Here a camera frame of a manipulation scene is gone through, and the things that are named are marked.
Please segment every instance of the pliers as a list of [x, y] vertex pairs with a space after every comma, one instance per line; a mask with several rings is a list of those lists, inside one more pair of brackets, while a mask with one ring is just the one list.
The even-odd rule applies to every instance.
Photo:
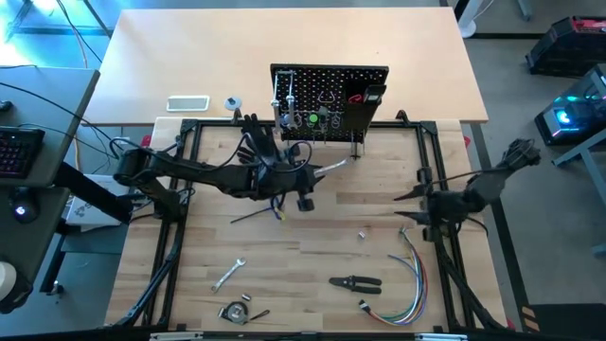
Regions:
[[381, 288], [373, 288], [366, 286], [357, 286], [357, 283], [367, 283], [374, 285], [381, 285], [383, 282], [378, 278], [367, 278], [367, 277], [359, 277], [359, 276], [349, 276], [346, 278], [330, 278], [329, 283], [332, 285], [340, 286], [351, 290], [356, 293], [363, 294], [375, 294], [378, 295], [381, 293]]

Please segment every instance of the colored wire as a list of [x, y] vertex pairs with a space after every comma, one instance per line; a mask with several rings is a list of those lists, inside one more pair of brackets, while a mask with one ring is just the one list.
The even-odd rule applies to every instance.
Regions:
[[413, 262], [413, 264], [411, 265], [405, 259], [402, 259], [397, 256], [388, 255], [388, 257], [405, 264], [415, 275], [417, 282], [417, 290], [415, 292], [415, 298], [413, 299], [413, 302], [403, 313], [395, 315], [376, 314], [370, 309], [370, 306], [365, 304], [365, 302], [364, 305], [360, 306], [371, 317], [390, 326], [406, 326], [418, 320], [425, 311], [427, 295], [429, 293], [429, 280], [427, 278], [427, 272], [425, 271], [425, 266], [420, 259], [419, 253], [417, 252], [415, 246], [408, 239], [408, 236], [406, 236], [405, 231], [402, 233], [402, 235], [406, 244], [408, 245], [408, 248], [410, 249], [411, 261]]

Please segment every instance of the desk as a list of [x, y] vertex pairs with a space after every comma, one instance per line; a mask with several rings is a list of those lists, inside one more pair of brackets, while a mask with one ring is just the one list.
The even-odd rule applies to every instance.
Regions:
[[[0, 115], [0, 126], [18, 126], [24, 123], [44, 127], [26, 126], [45, 130], [43, 146], [31, 171], [25, 179], [0, 179], [0, 255], [33, 283], [45, 257], [48, 245], [60, 222], [69, 192], [102, 207], [108, 214], [122, 214], [122, 221], [130, 219], [130, 208], [117, 206], [116, 197], [79, 171], [63, 162], [67, 149], [78, 126], [80, 117], [95, 89], [99, 72], [87, 69], [17, 67], [0, 69], [0, 82], [28, 90], [52, 100], [74, 115], [37, 99], [32, 95], [0, 85], [0, 99], [10, 100], [14, 107]], [[9, 187], [36, 188], [40, 203], [40, 216], [30, 224], [20, 224], [8, 208]], [[51, 265], [51, 270], [59, 271]], [[48, 282], [45, 280], [43, 290]]]
[[[151, 147], [169, 146], [178, 135], [181, 118], [158, 118]], [[458, 121], [438, 123], [447, 176], [470, 170]], [[241, 137], [237, 128], [204, 128], [198, 161], [220, 164]], [[189, 155], [188, 139], [185, 155]], [[315, 143], [313, 164], [328, 165], [349, 155], [347, 143]], [[191, 199], [184, 247], [172, 305], [170, 326], [187, 323], [189, 330], [249, 332], [428, 332], [446, 325], [434, 247], [421, 238], [421, 228], [393, 214], [417, 210], [418, 201], [394, 203], [410, 190], [420, 167], [415, 133], [401, 129], [371, 129], [365, 155], [327, 176], [310, 195], [315, 211], [299, 212], [296, 196], [287, 196], [285, 222], [260, 214], [237, 224], [240, 215], [267, 203], [238, 200], [215, 188], [196, 185]], [[463, 188], [466, 179], [451, 188]], [[147, 286], [160, 223], [142, 219], [133, 223], [125, 242], [106, 322], [118, 321]], [[366, 315], [357, 302], [363, 297], [377, 312], [401, 311], [414, 296], [413, 276], [388, 253], [402, 255], [397, 233], [410, 227], [409, 236], [420, 252], [429, 277], [428, 306], [414, 325], [401, 329], [385, 326]], [[367, 237], [357, 238], [363, 230]], [[484, 230], [463, 224], [459, 234], [468, 281], [493, 316], [505, 324], [505, 314], [494, 275]], [[210, 287], [238, 257], [248, 262], [213, 295]], [[328, 284], [330, 277], [370, 276], [383, 280], [380, 296], [361, 295]], [[159, 290], [156, 313], [162, 307]], [[222, 306], [253, 297], [251, 314], [271, 313], [245, 326], [217, 317]], [[453, 294], [457, 317], [462, 320], [460, 297]]]
[[271, 63], [386, 65], [375, 120], [488, 120], [451, 8], [125, 9], [85, 117], [152, 125], [169, 96], [209, 95], [204, 113], [273, 119]]

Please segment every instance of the small white object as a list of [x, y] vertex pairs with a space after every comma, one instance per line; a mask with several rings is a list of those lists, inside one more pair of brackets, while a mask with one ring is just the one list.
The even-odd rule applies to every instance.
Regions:
[[170, 96], [167, 101], [169, 113], [202, 112], [208, 110], [209, 96]]
[[10, 294], [17, 281], [15, 268], [7, 262], [0, 261], [0, 300]]

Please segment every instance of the wooden board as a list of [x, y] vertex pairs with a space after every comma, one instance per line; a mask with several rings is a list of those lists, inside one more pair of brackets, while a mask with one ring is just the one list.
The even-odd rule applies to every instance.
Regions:
[[451, 8], [125, 9], [85, 117], [152, 125], [169, 96], [209, 95], [205, 116], [235, 96], [273, 119], [271, 63], [389, 66], [377, 120], [488, 120]]
[[[180, 118], [159, 118], [151, 146], [159, 149], [170, 145], [180, 124]], [[468, 171], [458, 122], [441, 122], [439, 130], [447, 173]], [[222, 163], [240, 136], [236, 128], [204, 128], [198, 160]], [[395, 210], [418, 209], [416, 200], [392, 201], [416, 184], [419, 152], [415, 134], [370, 130], [367, 141], [360, 160], [316, 186], [311, 195], [315, 202], [313, 212], [299, 212], [295, 195], [288, 195], [284, 222], [266, 212], [230, 224], [267, 203], [238, 200], [215, 188], [195, 186], [170, 325], [187, 323], [189, 330], [249, 332], [428, 332], [435, 325], [445, 326], [434, 247], [422, 240], [421, 227], [393, 214]], [[348, 144], [316, 143], [312, 162], [328, 165], [348, 154]], [[464, 182], [465, 179], [453, 181], [452, 187], [462, 188]], [[415, 294], [414, 277], [387, 257], [405, 254], [398, 239], [402, 226], [410, 228], [409, 236], [425, 263], [429, 298], [425, 313], [417, 322], [394, 329], [370, 318], [357, 302], [364, 298], [373, 310], [386, 314], [402, 311], [410, 304]], [[367, 235], [362, 242], [357, 238], [361, 230]], [[159, 223], [154, 219], [131, 225], [106, 322], [116, 322], [123, 316], [147, 285], [158, 231]], [[505, 323], [484, 231], [477, 225], [464, 224], [459, 238], [470, 285], [494, 317]], [[246, 257], [248, 262], [213, 295], [210, 287], [239, 257]], [[383, 293], [362, 295], [328, 284], [330, 277], [349, 275], [381, 278]], [[164, 287], [160, 293], [156, 317]], [[245, 326], [218, 318], [220, 308], [239, 300], [242, 293], [253, 297], [249, 304], [251, 314], [265, 309], [271, 313]], [[454, 296], [454, 300], [462, 320], [459, 296]]]

